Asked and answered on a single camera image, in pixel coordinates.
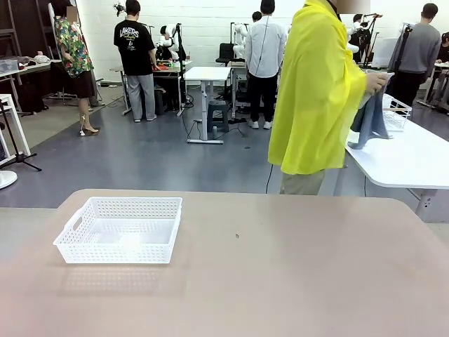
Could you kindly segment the person right hand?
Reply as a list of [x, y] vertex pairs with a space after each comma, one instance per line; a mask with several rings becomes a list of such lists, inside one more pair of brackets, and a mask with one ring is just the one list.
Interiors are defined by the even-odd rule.
[[387, 84], [388, 76], [385, 73], [366, 73], [366, 93], [371, 95], [379, 92]]

